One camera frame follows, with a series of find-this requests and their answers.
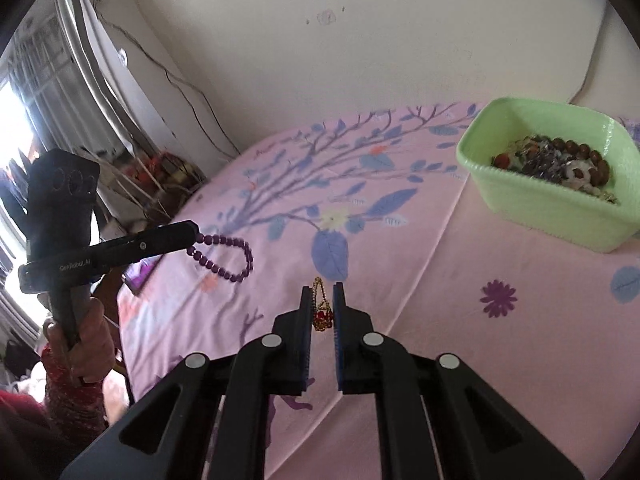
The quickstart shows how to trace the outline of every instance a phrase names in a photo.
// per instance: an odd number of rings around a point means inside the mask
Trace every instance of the light blue leaf print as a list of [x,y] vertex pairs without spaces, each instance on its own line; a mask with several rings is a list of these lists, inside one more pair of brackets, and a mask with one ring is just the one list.
[[261,186],[262,184],[266,184],[271,178],[271,173],[268,171],[266,173],[261,174],[258,179],[255,181],[256,186]]
[[402,135],[402,126],[395,126],[385,132],[383,139],[395,139],[400,135]]
[[429,131],[433,135],[440,136],[452,136],[458,134],[458,129],[455,126],[447,126],[446,124],[441,124],[440,126],[429,126]]
[[276,155],[276,157],[273,159],[273,164],[274,165],[278,164],[282,160],[282,157],[285,156],[286,154],[287,154],[287,150],[280,150]]
[[410,166],[410,170],[411,171],[420,171],[422,168],[424,168],[427,165],[427,161],[424,160],[423,158],[421,158],[420,160],[416,160],[411,166]]
[[618,303],[629,303],[640,294],[640,269],[621,267],[611,279],[611,293]]
[[309,165],[314,161],[314,158],[311,155],[307,155],[298,163],[298,173],[305,170],[309,167]]
[[349,275],[349,245],[338,231],[318,231],[311,245],[316,270],[331,282],[343,282]]
[[394,162],[385,153],[378,155],[362,155],[360,157],[360,165],[367,170],[373,171],[390,171],[396,167]]
[[358,169],[357,166],[351,166],[350,168],[347,168],[346,170],[344,170],[340,176],[347,176],[350,175],[351,173],[353,173],[354,171],[356,171]]
[[282,236],[282,233],[284,232],[284,227],[286,225],[287,225],[287,221],[285,220],[284,216],[276,216],[273,219],[271,219],[271,222],[269,222],[269,229],[267,232],[267,237],[269,241],[274,242],[276,240],[279,240],[280,237]]
[[362,216],[354,216],[344,223],[344,228],[347,229],[347,232],[354,235],[362,231],[366,223],[367,221]]
[[310,205],[306,208],[306,215],[309,218],[317,218],[320,216],[320,208],[317,205]]
[[345,193],[345,196],[355,195],[356,193],[361,192],[362,188],[365,187],[366,185],[367,185],[366,181],[354,184],[347,190],[347,192]]
[[329,187],[331,183],[321,176],[316,176],[306,183],[305,187]]
[[372,205],[365,215],[370,217],[386,216],[396,209],[402,207],[418,191],[416,187],[411,189],[401,189],[380,198]]

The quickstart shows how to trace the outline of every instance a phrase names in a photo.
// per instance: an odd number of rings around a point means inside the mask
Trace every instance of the silver screw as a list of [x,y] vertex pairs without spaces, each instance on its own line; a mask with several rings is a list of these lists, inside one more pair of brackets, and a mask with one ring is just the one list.
[[187,355],[187,358],[184,360],[184,364],[187,365],[187,368],[200,368],[205,365],[207,362],[207,358],[204,355],[195,353]]
[[362,337],[362,340],[367,346],[380,346],[385,341],[385,337],[378,332],[369,332]]
[[440,356],[440,366],[447,370],[455,370],[460,366],[460,359],[453,354],[443,354]]
[[262,346],[267,348],[276,348],[282,343],[282,338],[278,334],[267,334],[262,338]]

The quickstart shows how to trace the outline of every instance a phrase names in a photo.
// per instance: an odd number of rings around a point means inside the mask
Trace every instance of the black cable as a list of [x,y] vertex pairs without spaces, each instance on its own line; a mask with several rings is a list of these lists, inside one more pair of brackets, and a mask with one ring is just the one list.
[[[216,124],[218,125],[218,127],[220,128],[220,131],[222,132],[222,134],[225,136],[225,139],[228,140],[229,144],[231,144],[231,146],[233,147],[234,150],[236,150],[236,153],[238,153],[238,155],[240,155],[240,150],[238,149],[238,147],[234,144],[234,142],[229,138],[229,136],[226,134],[226,131],[224,130],[224,128],[222,127],[222,125],[220,124],[220,121],[218,120],[218,117],[216,115],[216,113],[213,111],[213,107],[211,106],[211,103],[209,102],[209,99],[207,98],[207,96],[205,95],[205,93],[198,88],[196,85],[194,85],[193,83],[187,81],[186,79],[181,78],[180,76],[175,75],[173,72],[171,72],[167,67],[165,67],[161,62],[159,62],[155,57],[153,57],[151,54],[149,54],[145,48],[141,45],[141,43],[135,38],[135,36],[133,36],[128,30],[125,30],[124,28],[122,28],[119,25],[116,25],[113,22],[110,22],[109,20],[107,20],[104,15],[97,9],[96,6],[96,0],[94,0],[94,11],[96,13],[96,15],[98,16],[98,19],[105,25],[108,25],[109,27],[112,27],[114,29],[116,29],[117,31],[119,31],[125,38],[127,38],[127,40],[129,40],[131,43],[133,43],[133,45],[140,51],[142,52],[142,54],[145,55],[145,57],[151,61],[154,65],[156,65],[157,67],[161,68],[162,70],[164,70],[165,72],[167,72],[168,75],[170,75],[171,77],[173,77],[176,81],[183,83],[185,85],[187,85],[189,88],[195,90],[197,93],[199,93],[204,101],[207,103],[207,106],[209,107],[209,110],[211,111],[211,115],[213,116],[214,120],[216,121]],[[171,80],[169,80],[170,83],[172,83],[173,86],[175,86],[176,88],[178,88],[180,90],[180,93],[182,94],[182,96],[187,100],[187,102],[190,104],[191,108],[193,108],[193,105],[191,104],[191,101],[189,101],[188,97],[184,94],[184,92],[182,92],[182,89],[179,88],[178,86],[176,86]],[[221,153],[225,153],[223,150],[221,150],[211,139],[211,137],[209,137],[208,134],[207,138],[211,141],[211,143],[214,145],[214,147]]]
[[171,78],[169,78],[169,71],[165,68],[164,69],[164,75],[166,76],[166,80],[170,83],[170,85],[172,87],[174,87],[175,89],[177,89],[178,92],[180,92],[180,94],[182,94],[182,97],[184,97],[184,100],[187,101],[187,104],[191,107],[191,111],[193,112],[193,116],[196,118],[196,122],[198,123],[198,126],[200,127],[200,129],[202,130],[202,133],[205,134],[207,136],[207,139],[210,140],[210,142],[216,147],[216,149],[222,153],[223,155],[227,156],[228,158],[233,159],[233,155],[229,155],[228,153],[224,152],[223,150],[221,150],[219,147],[216,146],[216,143],[213,142],[213,139],[211,139],[211,137],[209,137],[209,134],[207,133],[207,131],[204,129],[204,126],[202,126],[202,123],[200,122],[200,119],[198,118],[198,114],[196,113],[196,109],[193,107],[193,104],[191,104],[191,101],[189,101],[187,95],[184,93],[184,91],[182,90],[182,88],[180,88],[176,83],[174,83],[173,81],[171,81]]

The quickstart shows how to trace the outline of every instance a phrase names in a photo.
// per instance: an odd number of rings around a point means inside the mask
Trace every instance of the pile of jewelry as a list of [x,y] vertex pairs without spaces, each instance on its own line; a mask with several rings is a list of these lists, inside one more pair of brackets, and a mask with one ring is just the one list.
[[506,152],[494,156],[492,166],[616,203],[613,193],[602,189],[611,177],[609,164],[588,144],[544,136],[525,137],[512,142]]

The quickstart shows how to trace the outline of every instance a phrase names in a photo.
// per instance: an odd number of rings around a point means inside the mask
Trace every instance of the plastic container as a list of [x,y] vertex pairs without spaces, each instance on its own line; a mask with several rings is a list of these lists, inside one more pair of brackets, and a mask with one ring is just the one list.
[[[491,166],[492,156],[530,135],[586,142],[611,168],[610,204],[586,193]],[[484,202],[508,220],[607,253],[640,229],[640,152],[617,121],[573,105],[502,98],[489,103],[456,155]]]

